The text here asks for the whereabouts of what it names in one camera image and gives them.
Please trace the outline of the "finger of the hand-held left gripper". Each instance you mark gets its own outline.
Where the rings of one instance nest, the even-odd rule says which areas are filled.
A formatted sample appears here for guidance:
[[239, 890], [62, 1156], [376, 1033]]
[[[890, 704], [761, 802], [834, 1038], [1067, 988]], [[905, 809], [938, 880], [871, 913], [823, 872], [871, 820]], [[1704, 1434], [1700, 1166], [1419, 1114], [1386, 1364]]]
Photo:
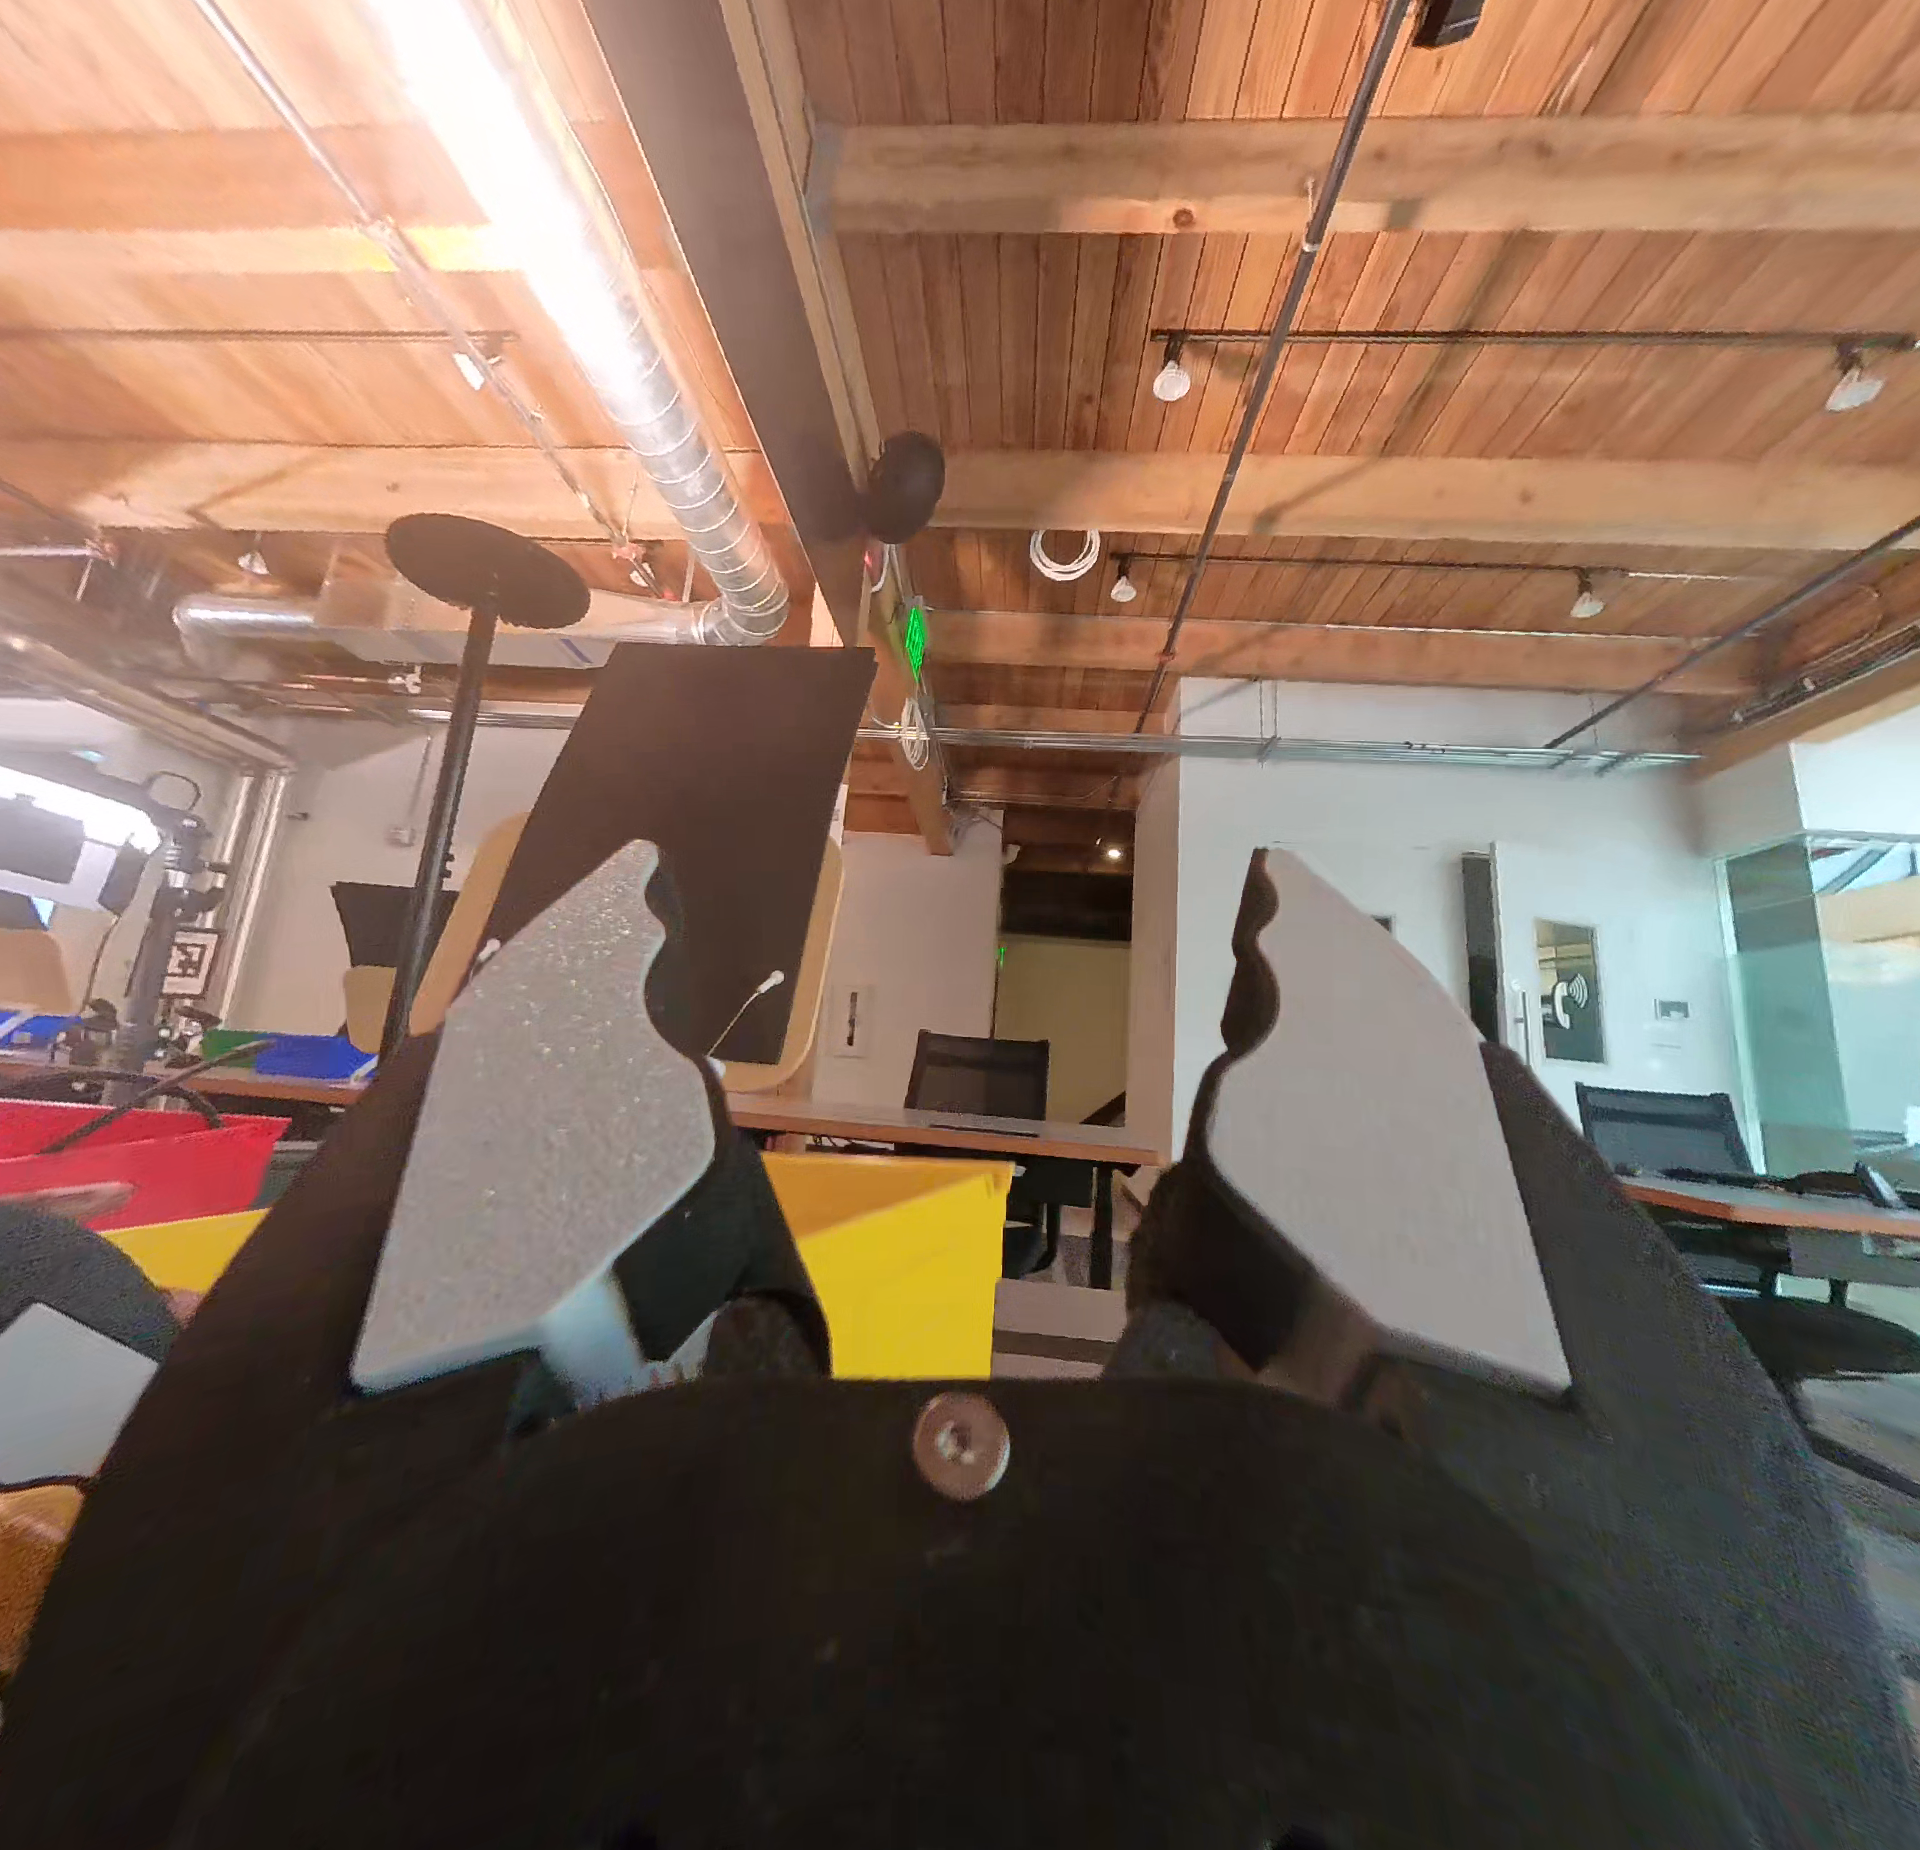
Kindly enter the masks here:
[[94, 1479], [152, 1377], [156, 1357], [27, 1305], [4, 1329], [4, 1485]]

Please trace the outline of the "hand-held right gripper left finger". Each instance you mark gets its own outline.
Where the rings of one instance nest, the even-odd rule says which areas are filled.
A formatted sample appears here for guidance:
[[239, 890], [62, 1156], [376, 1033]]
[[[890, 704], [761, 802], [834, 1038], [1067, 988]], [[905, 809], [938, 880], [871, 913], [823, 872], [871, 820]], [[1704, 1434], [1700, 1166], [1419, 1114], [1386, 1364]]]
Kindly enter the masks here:
[[615, 1265], [708, 1174], [708, 1067], [648, 1010], [667, 920], [633, 840], [449, 1005], [351, 1353], [397, 1391], [537, 1351], [573, 1404], [654, 1374]]

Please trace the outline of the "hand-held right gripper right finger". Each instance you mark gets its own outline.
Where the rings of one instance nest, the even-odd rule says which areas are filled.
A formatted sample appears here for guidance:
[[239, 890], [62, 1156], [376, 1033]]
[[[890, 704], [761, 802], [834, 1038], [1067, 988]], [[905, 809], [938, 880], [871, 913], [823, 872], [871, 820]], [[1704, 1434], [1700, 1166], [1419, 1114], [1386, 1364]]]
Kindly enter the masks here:
[[1186, 1162], [1392, 1357], [1570, 1391], [1484, 1038], [1391, 928], [1282, 847], [1250, 856]]

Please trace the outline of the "red plastic bin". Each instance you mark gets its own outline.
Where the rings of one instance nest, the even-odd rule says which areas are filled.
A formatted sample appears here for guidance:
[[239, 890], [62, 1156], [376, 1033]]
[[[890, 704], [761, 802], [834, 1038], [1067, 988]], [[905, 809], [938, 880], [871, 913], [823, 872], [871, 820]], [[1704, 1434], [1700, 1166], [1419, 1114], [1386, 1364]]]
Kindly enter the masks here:
[[4, 1098], [4, 1199], [131, 1229], [251, 1211], [288, 1117]]

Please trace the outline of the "yellow plastic bin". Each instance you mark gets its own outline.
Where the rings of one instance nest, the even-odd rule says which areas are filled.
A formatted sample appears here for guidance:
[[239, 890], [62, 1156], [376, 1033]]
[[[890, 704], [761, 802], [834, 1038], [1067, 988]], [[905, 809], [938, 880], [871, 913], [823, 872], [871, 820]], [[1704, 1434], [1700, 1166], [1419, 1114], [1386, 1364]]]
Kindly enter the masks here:
[[480, 1362], [610, 1339], [635, 1378], [721, 1374], [717, 1311], [782, 1300], [833, 1377], [990, 1374], [1009, 1166], [897, 1156], [761, 1156], [723, 1126], [704, 1166], [639, 1146], [438, 1146], [404, 1166], [326, 1144], [243, 1244], [228, 1218], [114, 1229], [156, 1279], [225, 1269], [181, 1362], [273, 1377], [331, 1404]]

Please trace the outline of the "long wooden desk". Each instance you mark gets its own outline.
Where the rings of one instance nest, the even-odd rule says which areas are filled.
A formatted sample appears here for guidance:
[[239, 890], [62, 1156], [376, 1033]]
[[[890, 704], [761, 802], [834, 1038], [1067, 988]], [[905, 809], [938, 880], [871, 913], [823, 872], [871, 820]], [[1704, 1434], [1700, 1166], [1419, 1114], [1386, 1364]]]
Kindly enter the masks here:
[[108, 1080], [134, 1080], [134, 1082], [196, 1091], [207, 1097], [250, 1097], [250, 1098], [267, 1098], [267, 1103], [311, 1103], [311, 1106], [331, 1106], [331, 1108], [346, 1108], [369, 1091], [365, 1080], [263, 1074], [263, 1070], [243, 1070], [243, 1067], [124, 1074], [124, 1070], [108, 1070], [108, 1067], [51, 1066], [25, 1051], [4, 1051], [4, 1085], [23, 1085], [32, 1080], [94, 1082], [94, 1085], [108, 1082]]

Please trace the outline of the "small black panel on stand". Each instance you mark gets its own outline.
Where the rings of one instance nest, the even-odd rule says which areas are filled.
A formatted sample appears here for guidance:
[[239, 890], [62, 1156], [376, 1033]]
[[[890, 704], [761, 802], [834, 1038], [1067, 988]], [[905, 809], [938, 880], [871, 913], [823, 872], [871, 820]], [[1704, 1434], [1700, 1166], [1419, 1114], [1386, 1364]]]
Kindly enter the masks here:
[[348, 970], [344, 974], [344, 1027], [348, 1043], [360, 1051], [376, 1051], [383, 1043], [410, 896], [414, 890], [408, 885], [331, 885], [331, 899], [348, 947]]

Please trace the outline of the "wooden top office desk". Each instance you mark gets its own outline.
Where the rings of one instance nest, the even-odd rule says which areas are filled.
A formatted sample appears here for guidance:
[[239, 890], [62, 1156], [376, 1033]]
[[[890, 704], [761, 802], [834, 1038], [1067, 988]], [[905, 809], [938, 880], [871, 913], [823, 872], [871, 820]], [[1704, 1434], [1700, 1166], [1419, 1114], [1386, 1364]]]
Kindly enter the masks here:
[[1165, 1144], [1127, 1126], [1087, 1121], [990, 1117], [966, 1110], [914, 1110], [850, 1103], [812, 1103], [777, 1094], [727, 1094], [732, 1121], [745, 1129], [785, 1141], [918, 1146], [945, 1151], [1005, 1156], [1014, 1162], [1054, 1158], [1091, 1166], [1087, 1282], [1113, 1288], [1118, 1172], [1165, 1164]]
[[1628, 1174], [1617, 1187], [1715, 1291], [1762, 1297], [1780, 1282], [1824, 1282], [1845, 1307], [1854, 1285], [1918, 1288], [1918, 1207], [1709, 1177]]

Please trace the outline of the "black light tripod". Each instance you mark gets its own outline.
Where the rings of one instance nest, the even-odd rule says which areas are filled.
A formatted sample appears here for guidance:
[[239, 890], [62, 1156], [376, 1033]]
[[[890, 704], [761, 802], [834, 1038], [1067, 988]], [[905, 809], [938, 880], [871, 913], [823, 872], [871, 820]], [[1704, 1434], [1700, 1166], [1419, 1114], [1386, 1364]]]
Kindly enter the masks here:
[[163, 999], [172, 970], [173, 941], [196, 928], [221, 899], [221, 887], [207, 887], [212, 864], [212, 825], [202, 812], [202, 784], [185, 772], [152, 772], [139, 781], [139, 799], [160, 832], [156, 887], [131, 963], [131, 981], [117, 1003], [117, 1021], [99, 1067], [108, 1078], [134, 1078], [152, 1062], [163, 1033]]

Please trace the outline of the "black rectangular panel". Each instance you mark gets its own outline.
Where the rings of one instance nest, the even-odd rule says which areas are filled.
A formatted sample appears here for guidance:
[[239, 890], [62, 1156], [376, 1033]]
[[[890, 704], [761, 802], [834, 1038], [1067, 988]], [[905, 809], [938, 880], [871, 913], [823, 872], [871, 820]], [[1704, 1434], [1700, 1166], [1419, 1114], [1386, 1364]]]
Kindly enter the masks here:
[[873, 680], [871, 645], [615, 646], [483, 941], [513, 937], [610, 853], [652, 840], [679, 910], [679, 1046], [774, 1066]]

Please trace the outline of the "studio led light panel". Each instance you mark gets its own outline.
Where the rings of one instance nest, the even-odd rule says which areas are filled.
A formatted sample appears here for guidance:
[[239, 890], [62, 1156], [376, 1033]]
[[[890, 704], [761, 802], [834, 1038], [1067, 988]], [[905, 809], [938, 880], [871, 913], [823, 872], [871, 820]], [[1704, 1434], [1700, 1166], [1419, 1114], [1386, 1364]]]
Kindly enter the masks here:
[[163, 825], [128, 788], [4, 760], [4, 896], [122, 914], [160, 851]]

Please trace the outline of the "black ceiling dome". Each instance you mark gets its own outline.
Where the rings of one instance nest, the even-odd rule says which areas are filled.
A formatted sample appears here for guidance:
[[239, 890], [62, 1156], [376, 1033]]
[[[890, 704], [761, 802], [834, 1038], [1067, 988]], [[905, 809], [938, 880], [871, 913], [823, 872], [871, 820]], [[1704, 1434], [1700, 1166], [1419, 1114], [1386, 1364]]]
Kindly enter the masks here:
[[902, 544], [932, 523], [945, 478], [945, 449], [918, 430], [881, 438], [863, 473], [850, 469], [837, 446], [819, 441], [808, 452], [801, 525], [817, 537]]

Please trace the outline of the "black ceiling pipe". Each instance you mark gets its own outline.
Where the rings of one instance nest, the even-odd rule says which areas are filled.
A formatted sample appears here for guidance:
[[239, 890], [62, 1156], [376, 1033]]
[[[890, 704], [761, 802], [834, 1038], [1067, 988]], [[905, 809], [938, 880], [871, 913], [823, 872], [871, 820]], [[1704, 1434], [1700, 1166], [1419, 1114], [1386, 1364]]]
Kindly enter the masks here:
[[1247, 454], [1252, 449], [1252, 438], [1260, 431], [1265, 402], [1270, 402], [1273, 385], [1278, 381], [1278, 368], [1282, 368], [1288, 342], [1291, 342], [1291, 337], [1298, 330], [1298, 318], [1301, 318], [1303, 301], [1310, 296], [1312, 278], [1318, 274], [1318, 259], [1321, 259], [1321, 249], [1328, 244], [1328, 230], [1332, 230], [1332, 218], [1335, 218], [1338, 198], [1339, 198], [1342, 184], [1346, 184], [1346, 176], [1353, 172], [1353, 160], [1356, 160], [1358, 144], [1365, 138], [1365, 126], [1367, 126], [1367, 121], [1375, 116], [1378, 94], [1380, 94], [1380, 83], [1386, 77], [1386, 66], [1392, 61], [1392, 49], [1398, 44], [1398, 35], [1404, 35], [1404, 23], [1407, 23], [1407, 15], [1408, 15], [1411, 3], [1414, 0], [1385, 0], [1380, 3], [1378, 28], [1375, 28], [1367, 51], [1362, 58], [1362, 69], [1358, 69], [1356, 91], [1353, 91], [1353, 99], [1346, 107], [1346, 116], [1342, 116], [1342, 121], [1338, 126], [1338, 141], [1332, 145], [1328, 172], [1312, 185], [1310, 218], [1305, 218], [1305, 226], [1303, 226], [1303, 239], [1301, 239], [1301, 249], [1292, 254], [1292, 266], [1288, 269], [1288, 283], [1283, 283], [1276, 319], [1273, 319], [1273, 328], [1265, 333], [1260, 368], [1257, 368], [1252, 383], [1250, 383], [1250, 389], [1245, 394], [1239, 417], [1238, 417], [1238, 426], [1234, 426], [1234, 441], [1229, 446], [1229, 454], [1221, 462], [1221, 473], [1215, 478], [1212, 504], [1209, 504], [1209, 513], [1206, 513], [1203, 529], [1197, 535], [1197, 547], [1190, 554], [1186, 578], [1181, 581], [1175, 606], [1172, 606], [1172, 620], [1165, 622], [1165, 638], [1161, 638], [1161, 646], [1158, 646], [1158, 655], [1153, 660], [1153, 673], [1146, 680], [1146, 692], [1143, 692], [1143, 700], [1140, 700], [1140, 709], [1139, 709], [1139, 720], [1133, 720], [1133, 736], [1146, 733], [1146, 726], [1153, 720], [1153, 709], [1158, 704], [1158, 695], [1165, 689], [1165, 680], [1172, 675], [1172, 662], [1175, 662], [1175, 655], [1178, 655], [1178, 645], [1181, 645], [1181, 632], [1184, 632], [1190, 606], [1197, 601], [1197, 587], [1203, 584], [1203, 573], [1209, 568], [1212, 544], [1215, 544], [1215, 537], [1225, 529], [1225, 516], [1229, 516], [1229, 507], [1234, 502], [1234, 488], [1238, 488], [1245, 462], [1247, 462]]

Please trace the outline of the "bright linear ceiling light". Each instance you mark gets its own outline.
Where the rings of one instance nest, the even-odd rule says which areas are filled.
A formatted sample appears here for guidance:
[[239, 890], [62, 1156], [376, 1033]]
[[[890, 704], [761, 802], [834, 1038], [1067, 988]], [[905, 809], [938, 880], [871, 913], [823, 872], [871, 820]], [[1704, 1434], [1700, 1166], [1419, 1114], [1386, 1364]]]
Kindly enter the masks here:
[[610, 419], [660, 353], [589, 152], [480, 0], [360, 0], [392, 69]]

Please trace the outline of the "framed wall sign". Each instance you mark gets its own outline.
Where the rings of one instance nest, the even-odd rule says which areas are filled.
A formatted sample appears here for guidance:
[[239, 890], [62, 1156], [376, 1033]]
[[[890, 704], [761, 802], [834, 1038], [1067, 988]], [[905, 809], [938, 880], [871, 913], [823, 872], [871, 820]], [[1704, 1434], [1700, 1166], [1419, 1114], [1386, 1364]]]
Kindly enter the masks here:
[[1550, 1062], [1599, 1067], [1607, 1060], [1596, 925], [1535, 918], [1535, 1032]]

